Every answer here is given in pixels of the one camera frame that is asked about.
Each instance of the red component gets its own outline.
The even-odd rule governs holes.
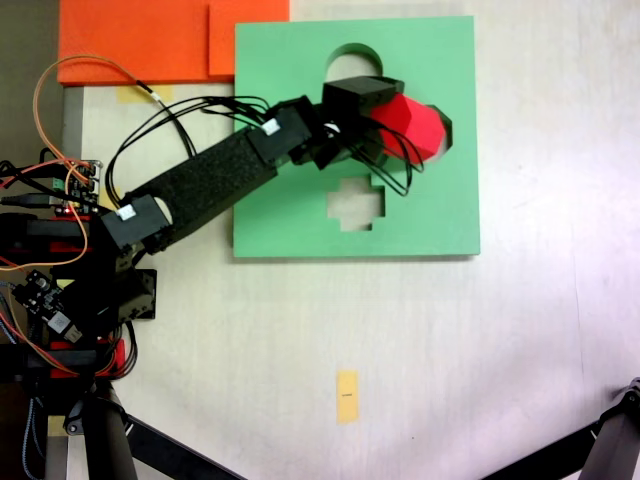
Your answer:
[[[389,103],[376,107],[371,118],[407,137],[420,152],[420,158],[405,142],[411,163],[418,164],[436,155],[445,141],[447,132],[438,112],[426,105],[397,93]],[[385,153],[393,157],[402,156],[402,147],[386,130],[380,130]]]
[[[74,215],[69,215],[68,217],[53,217],[50,220],[55,220],[56,222],[76,222],[76,217]],[[80,215],[80,220],[85,223],[85,228],[87,228],[87,223],[91,222],[91,217],[88,215]],[[56,242],[52,241],[49,243],[49,251],[53,253],[80,253],[82,251],[82,247],[76,247],[75,245],[71,245],[68,242]],[[92,252],[93,248],[87,246],[87,252]]]
[[[105,344],[107,343],[107,341],[103,339],[103,340],[99,340],[98,343]],[[49,345],[50,350],[72,350],[73,347],[74,345],[72,343],[63,342],[63,341],[51,342],[51,344]],[[115,372],[120,368],[122,368],[124,366],[124,362],[125,362],[124,340],[120,339],[115,349],[115,361],[113,365],[111,366],[109,371],[102,373],[98,376],[101,376],[101,377],[109,376],[111,372]],[[51,378],[73,378],[73,375],[67,372],[63,372],[62,370],[51,370]]]

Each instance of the black cable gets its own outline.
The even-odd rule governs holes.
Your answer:
[[[6,177],[6,176],[13,177],[16,174],[22,174],[22,172],[30,166],[32,165],[29,165],[27,167],[17,168],[9,160],[3,160],[2,162],[0,162],[0,177]],[[60,168],[61,168],[61,165],[56,165],[56,164],[44,165],[36,170],[28,172],[29,178],[59,178],[60,172],[61,172]],[[17,181],[17,179],[15,178],[11,178],[7,180],[7,183],[4,185],[4,188],[9,188],[15,181]]]
[[[6,286],[6,282],[0,282],[0,284],[2,284],[0,286]],[[13,314],[11,313],[11,309],[9,308],[9,304],[7,303],[7,299],[2,292],[0,292],[0,306],[5,312],[5,318],[7,319],[7,322],[9,322],[9,324],[13,327],[15,325],[15,319],[13,318]],[[13,336],[13,333],[11,333],[7,329],[2,320],[0,320],[0,329],[2,329],[11,343],[13,343],[14,345],[18,343],[16,338]]]
[[[140,86],[140,88],[145,90],[149,95],[151,95],[151,97],[162,106],[163,111],[167,112],[167,116],[169,117],[171,122],[173,122],[178,132],[178,135],[180,136],[180,140],[182,140],[182,144],[184,145],[184,148],[187,151],[187,156],[189,158],[192,158],[194,155],[196,155],[197,153],[196,147],[193,145],[193,141],[191,140],[191,137],[182,126],[182,123],[180,123],[180,120],[178,120],[177,117],[173,115],[171,110],[167,109],[167,106],[162,102],[162,100],[160,100],[160,97],[157,96],[157,94],[146,83],[144,83],[141,80],[136,80],[136,84]]]
[[[59,198],[60,200],[67,200],[69,202],[76,202],[79,203],[81,205],[86,205],[88,207],[92,207],[92,208],[97,208],[101,213],[107,213],[110,212],[111,210],[105,207],[102,207],[98,204],[95,203],[91,203],[91,202],[87,202],[85,199],[83,198],[78,198],[78,197],[74,197],[73,195],[67,195],[64,192],[56,192],[55,190],[51,190],[50,188],[45,187],[44,185],[42,185],[39,182],[36,182],[35,180],[29,178],[29,173],[27,172],[26,174],[21,172],[22,169],[16,168],[9,160],[3,160],[2,162],[0,162],[0,176],[15,176],[17,182],[22,182],[25,185],[30,186],[31,188],[34,188],[36,190],[38,190],[39,192],[45,193],[47,195],[50,195],[54,198]]]
[[[42,150],[40,150],[40,161],[38,163],[44,163],[44,157],[47,153],[50,153],[51,155],[53,155],[53,152],[49,147],[44,147]]]
[[[24,437],[22,439],[22,469],[30,480],[39,480],[29,470],[29,464],[27,462],[27,447],[29,445],[29,432],[31,431],[31,422],[33,422],[33,398],[29,399],[29,412],[27,413],[27,424],[24,429]]]
[[[391,173],[389,173],[388,170],[378,165],[375,160],[373,160],[369,154],[360,147],[353,145],[353,143],[349,141],[344,141],[343,144],[351,152],[351,156],[354,160],[363,163],[367,168],[369,168],[369,170],[380,177],[382,181],[384,181],[394,192],[402,197],[406,197],[409,194],[409,187],[411,186],[410,173],[407,175],[407,185],[402,185]]]
[[[36,404],[33,404],[33,418],[31,419],[31,436],[33,437],[33,443],[36,446],[36,451],[40,458],[45,458],[44,450],[40,446],[40,441],[38,440],[38,428],[36,426],[36,421],[38,419],[38,409],[36,408]]]
[[[189,158],[193,158],[198,153],[196,151],[195,145],[193,144],[193,140],[191,140],[191,137],[184,129],[184,126],[182,125],[180,120],[178,120],[178,117],[176,117],[161,100],[159,100],[158,103],[162,106],[162,109],[167,112],[169,119],[175,125],[176,130],[178,131],[178,135],[180,136],[180,140],[182,140],[182,144],[187,151],[187,155],[189,156]]]
[[[393,130],[392,128],[387,127],[384,123],[378,122],[377,120],[374,120],[373,118],[366,118],[366,122],[369,123],[375,129],[386,130],[391,135],[393,135],[394,138],[396,139],[396,142],[398,142],[398,145],[400,145],[400,148],[402,148],[402,151],[404,153],[404,159],[406,159],[408,162],[411,163],[411,167],[414,170],[416,170],[416,171],[418,171],[420,173],[424,172],[424,162],[422,161],[422,155],[420,154],[420,151],[418,150],[418,147],[416,147],[416,145],[411,140],[409,140],[403,133],[400,133],[397,130]],[[411,162],[411,157],[410,157],[409,153],[406,151],[406,144],[409,144],[409,146],[413,150],[413,153],[415,153],[416,158],[419,161],[418,164],[414,164],[414,163]]]
[[[108,360],[108,361],[111,361],[111,354],[116,350],[116,348],[118,347],[118,342],[122,339],[122,326],[118,326],[113,331],[111,336],[113,337],[113,339],[111,341],[111,344],[107,348],[107,350],[104,352],[104,357],[103,357],[105,360]]]
[[[147,254],[147,252],[145,250],[140,250],[138,253],[135,254],[135,256],[133,257],[133,259],[131,260],[131,265],[133,265],[134,267],[136,265],[138,265],[140,263],[140,260],[142,260],[142,258]]]
[[[125,323],[127,330],[129,331],[129,339],[131,341],[131,351],[125,361],[122,369],[118,372],[117,378],[124,378],[129,375],[138,361],[138,342],[136,341],[136,332],[133,329],[133,324],[129,321]]]
[[[240,101],[237,100],[237,98],[252,98],[252,99],[259,99],[259,97],[213,97],[213,96],[209,96],[209,97],[193,97],[193,98],[188,98],[185,100],[181,100],[179,102],[176,102],[172,105],[169,105],[168,107],[166,107],[166,109],[171,109],[177,105],[182,105],[184,103],[188,103],[188,102],[194,102],[194,101],[200,101],[197,104],[185,107],[182,110],[179,110],[178,112],[174,112],[174,117],[178,118],[181,117],[182,115],[186,115],[189,114],[193,111],[196,110],[203,110],[204,107],[211,107],[211,106],[223,106],[223,107],[227,107],[231,110],[231,113],[226,113],[226,112],[218,112],[218,111],[212,111],[212,110],[206,110],[204,111],[204,113],[208,113],[208,114],[216,114],[216,115],[222,115],[228,118],[232,118],[233,120],[237,120],[240,122],[243,122],[247,125],[256,127],[257,125],[255,123],[251,123],[248,122],[247,120],[243,119],[243,118],[239,118],[237,115],[244,115],[247,118],[249,118],[250,120],[254,120],[255,122],[260,122],[262,120],[264,120],[265,118],[265,114],[256,110],[255,107],[250,107],[247,104],[244,104]],[[264,102],[264,104],[267,106],[268,108],[268,103],[266,102],[266,100],[264,99],[259,99],[261,101]],[[265,107],[263,107],[262,105],[257,105],[257,104],[253,104],[256,105],[256,107],[260,107],[262,109],[265,109]],[[143,131],[142,133],[139,133],[144,127],[146,127],[150,122],[152,122],[155,118],[157,118],[159,115],[161,115],[162,113],[165,112],[165,109],[157,112],[156,114],[152,115],[150,118],[148,118],[142,125],[140,125],[136,130],[134,130],[122,143],[122,145],[120,146],[120,148],[118,148],[118,150],[116,151],[114,157],[112,158],[111,162],[109,162],[109,165],[107,166],[107,170],[105,173],[105,189],[107,191],[107,195],[109,196],[109,199],[115,204],[115,205],[119,205],[120,204],[120,198],[117,194],[117,192],[115,191],[115,187],[114,187],[114,181],[113,181],[113,174],[114,174],[114,170],[115,170],[115,163],[118,159],[118,156],[127,148],[129,148],[131,145],[133,145],[135,142],[137,142],[138,140],[140,140],[141,138],[143,138],[144,136],[148,135],[149,133],[151,133],[152,131],[154,131],[156,128],[161,127],[162,125],[166,124],[167,122],[171,121],[171,119],[169,117],[162,119],[158,122],[156,122],[155,124],[149,126],[145,131]]]

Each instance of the circular hole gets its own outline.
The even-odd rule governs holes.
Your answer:
[[[334,50],[327,63],[326,81],[358,76],[382,76],[382,60],[371,47],[349,43]]]

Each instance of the black tripod leg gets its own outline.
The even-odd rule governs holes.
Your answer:
[[[625,412],[609,418],[600,429],[580,480],[631,480],[640,454],[640,430]]]
[[[246,480],[137,418],[129,423],[134,458],[174,480]]]
[[[580,470],[595,442],[598,422],[538,450],[484,480],[561,480]]]
[[[87,400],[82,427],[91,480],[137,480],[121,411],[104,400]]]

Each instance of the orange wire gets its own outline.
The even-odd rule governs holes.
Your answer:
[[[129,77],[131,80],[133,80],[134,83],[138,82],[138,78],[136,78],[135,75],[133,75],[129,70],[124,68],[119,63],[111,60],[110,58],[103,57],[101,55],[93,55],[93,54],[79,54],[79,55],[70,55],[68,57],[63,57],[60,60],[58,60],[57,62],[52,63],[42,73],[42,75],[40,76],[40,79],[38,80],[38,83],[36,84],[35,91],[33,92],[33,120],[35,121],[36,129],[38,130],[38,135],[40,135],[40,138],[42,139],[44,144],[47,145],[47,147],[49,147],[49,149],[53,152],[53,154],[56,157],[58,157],[59,159],[62,159],[62,160],[66,159],[65,155],[62,153],[62,151],[59,148],[57,148],[53,144],[53,142],[49,139],[49,137],[47,137],[47,134],[45,133],[44,128],[42,128],[42,122],[40,121],[40,113],[39,113],[40,92],[42,90],[42,86],[44,85],[45,80],[47,79],[47,77],[51,74],[51,72],[55,68],[57,68],[59,65],[65,63],[65,62],[69,62],[69,61],[73,61],[73,60],[93,60],[93,61],[107,63],[107,64],[117,68],[118,70],[120,70],[127,77]],[[68,163],[67,161],[65,161],[65,165],[67,166],[67,168],[71,169],[72,165],[70,163]],[[83,182],[88,182],[88,179],[84,175],[81,175],[78,172],[76,172],[76,178],[80,179]]]
[[[38,168],[46,167],[47,165],[52,165],[54,163],[66,163],[66,162],[77,163],[78,165],[82,165],[83,167],[86,167],[89,165],[88,162],[80,162],[80,161],[69,159],[69,158],[65,158],[65,159],[58,158],[56,160],[49,160],[47,162],[39,163],[37,165],[33,165],[31,167],[25,168],[23,170],[20,170],[20,173],[31,172],[33,170],[37,170]],[[0,184],[0,188],[4,188],[5,185],[8,185],[9,183],[13,182],[16,178],[18,177],[13,176],[13,177],[7,178],[4,182]]]
[[[31,167],[31,170],[34,170],[35,168],[39,168],[40,166],[45,165],[45,163],[41,163],[39,165],[36,165],[34,167]],[[69,195],[69,180],[71,179],[71,174],[76,170],[77,166],[72,166],[71,170],[69,170],[69,173],[67,173],[67,179],[65,180],[65,188],[64,191],[67,195]],[[80,230],[82,231],[82,236],[84,237],[84,246],[82,247],[82,252],[80,252],[80,255],[78,255],[75,258],[72,258],[71,260],[65,260],[64,262],[54,262],[54,263],[26,263],[24,265],[19,265],[19,266],[15,266],[12,268],[0,268],[0,272],[13,272],[15,270],[20,270],[23,269],[25,267],[55,267],[58,265],[69,265],[70,263],[73,262],[77,262],[78,260],[80,260],[82,257],[84,257],[84,254],[87,253],[87,249],[89,248],[89,237],[87,236],[87,230],[84,228],[84,224],[82,223],[82,219],[80,218],[80,215],[78,215],[78,212],[76,211],[75,207],[73,206],[73,203],[69,203],[69,208],[71,209],[71,211],[73,212],[73,215],[76,217],[76,220],[78,221],[78,225],[80,225]]]
[[[10,266],[13,266],[13,267],[18,267],[18,270],[21,270],[21,271],[25,272],[25,269],[22,268],[20,265],[18,265],[17,263],[13,263],[11,260],[8,260],[8,259],[4,258],[1,255],[0,255],[0,262],[4,262],[7,265],[10,265]]]
[[[103,377],[103,376],[109,375],[109,370],[113,368],[113,365],[115,363],[116,363],[116,352],[114,351],[113,354],[111,355],[111,361],[109,362],[109,364],[106,367],[104,367],[102,370],[96,372],[96,377]]]
[[[33,348],[34,350],[37,350],[38,353],[40,355],[43,355],[45,357],[47,357],[47,359],[54,364],[59,370],[62,370],[63,372],[72,374],[72,375],[78,375],[76,372],[69,370],[68,368],[66,368],[64,365],[62,365],[60,362],[58,362],[55,358],[53,358],[51,355],[49,355],[47,352],[45,352],[43,349],[41,349],[40,347],[38,347],[35,343],[32,343],[31,341],[29,341],[24,335],[22,335],[22,333],[20,333],[18,330],[16,330],[15,328],[13,328],[13,325],[11,325],[11,323],[9,322],[9,320],[6,319],[6,317],[3,315],[2,312],[0,312],[0,320],[2,321],[2,323],[4,323],[4,325],[11,331],[11,333],[13,333],[16,337],[18,337],[20,340],[22,340],[23,342],[26,342],[29,346],[31,346],[31,348]]]

